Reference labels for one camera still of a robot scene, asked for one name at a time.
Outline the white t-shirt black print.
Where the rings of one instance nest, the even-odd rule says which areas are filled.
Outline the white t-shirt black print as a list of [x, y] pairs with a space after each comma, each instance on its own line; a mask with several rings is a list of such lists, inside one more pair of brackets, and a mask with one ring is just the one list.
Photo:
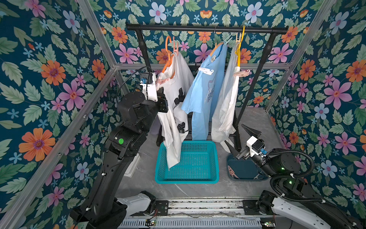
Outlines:
[[235, 133], [233, 126], [234, 112], [239, 87], [240, 67], [237, 66], [238, 55], [236, 54], [239, 43], [232, 49], [230, 60], [226, 69], [224, 81], [218, 96], [218, 102], [212, 117], [211, 138], [213, 142], [219, 143], [226, 152], [230, 152], [226, 141], [233, 146], [229, 135]]

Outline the light blue garment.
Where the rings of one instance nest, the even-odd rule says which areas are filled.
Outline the light blue garment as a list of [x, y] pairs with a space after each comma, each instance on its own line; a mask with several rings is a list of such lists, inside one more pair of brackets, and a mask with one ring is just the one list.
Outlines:
[[[209, 64], [225, 64], [227, 45], [219, 46], [212, 57], [209, 55], [202, 62], [202, 66]], [[212, 118], [221, 85], [225, 76], [224, 69], [215, 69], [212, 75], [198, 71], [185, 97], [182, 110], [192, 113], [192, 140], [205, 141], [209, 134], [209, 122]]]

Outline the tan orange plastic hanger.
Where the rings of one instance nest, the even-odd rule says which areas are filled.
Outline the tan orange plastic hanger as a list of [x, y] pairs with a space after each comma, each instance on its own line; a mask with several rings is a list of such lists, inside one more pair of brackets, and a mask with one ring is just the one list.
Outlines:
[[[216, 29], [217, 29], [217, 27], [218, 27], [218, 26], [215, 26], [215, 28], [214, 28], [214, 33], [215, 33], [215, 34], [216, 34]], [[223, 45], [223, 44], [224, 44], [223, 42], [215, 43], [215, 46], [214, 46], [214, 48], [212, 49], [212, 51], [210, 52], [209, 56], [210, 56], [210, 57], [212, 57], [212, 55], [214, 54], [214, 52], [216, 51], [216, 49], [217, 49], [219, 46]]]

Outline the yellow plastic hanger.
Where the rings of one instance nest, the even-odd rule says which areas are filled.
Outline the yellow plastic hanger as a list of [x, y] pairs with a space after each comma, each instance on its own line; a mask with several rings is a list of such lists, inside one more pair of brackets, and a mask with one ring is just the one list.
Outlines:
[[244, 39], [245, 30], [246, 30], [246, 27], [243, 26], [242, 27], [242, 32], [241, 32], [241, 34], [242, 34], [241, 40], [238, 43], [235, 42], [235, 44], [236, 44], [235, 54], [236, 54], [236, 57], [237, 57], [236, 58], [236, 66], [238, 68], [240, 68], [240, 66], [241, 66], [241, 46], [242, 46], [242, 42], [243, 42], [243, 39]]

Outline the beige wooden clothespin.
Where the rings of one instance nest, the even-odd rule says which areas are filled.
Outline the beige wooden clothespin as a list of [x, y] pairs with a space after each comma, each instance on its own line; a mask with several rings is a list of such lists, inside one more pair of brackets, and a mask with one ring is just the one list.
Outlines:
[[237, 33], [237, 34], [236, 34], [236, 36], [235, 36], [235, 42], [236, 42], [236, 43], [240, 42], [240, 40], [241, 40], [241, 36], [242, 36], [242, 34], [241, 34], [241, 33]]

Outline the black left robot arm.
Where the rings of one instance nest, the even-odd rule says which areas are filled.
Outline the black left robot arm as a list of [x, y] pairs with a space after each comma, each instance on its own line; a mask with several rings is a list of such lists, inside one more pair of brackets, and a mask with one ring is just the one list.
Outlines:
[[115, 194], [147, 135], [158, 112], [168, 112], [164, 89], [155, 89], [157, 101], [147, 100], [142, 92], [130, 92], [118, 103], [122, 122], [105, 142], [102, 168], [84, 203], [72, 209], [76, 223], [88, 229], [117, 229], [125, 217], [138, 212], [153, 212], [156, 198], [147, 191], [136, 196], [116, 198]]

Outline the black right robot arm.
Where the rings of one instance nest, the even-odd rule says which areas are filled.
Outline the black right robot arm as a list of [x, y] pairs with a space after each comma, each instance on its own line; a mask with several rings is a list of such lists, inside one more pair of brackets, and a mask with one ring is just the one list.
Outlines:
[[266, 151], [260, 139], [261, 132], [246, 125], [242, 128], [250, 135], [242, 152], [226, 142], [236, 159], [249, 159], [270, 178], [272, 191], [263, 191], [257, 201], [262, 214], [286, 217], [309, 229], [364, 229], [365, 219], [358, 219], [340, 210], [319, 195], [305, 177], [315, 167], [306, 153], [274, 148]]

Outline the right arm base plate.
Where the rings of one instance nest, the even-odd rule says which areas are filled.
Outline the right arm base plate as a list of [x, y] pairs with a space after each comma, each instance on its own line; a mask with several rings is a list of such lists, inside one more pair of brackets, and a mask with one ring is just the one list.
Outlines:
[[273, 215], [271, 207], [259, 200], [243, 200], [242, 205], [246, 215]]

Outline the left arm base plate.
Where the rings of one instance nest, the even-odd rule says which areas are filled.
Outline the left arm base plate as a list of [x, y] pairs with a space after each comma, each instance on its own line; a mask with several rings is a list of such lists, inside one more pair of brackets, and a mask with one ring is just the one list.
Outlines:
[[169, 210], [169, 201], [167, 200], [156, 200], [154, 203], [150, 204], [148, 209], [143, 212], [138, 212], [132, 216], [167, 216]]

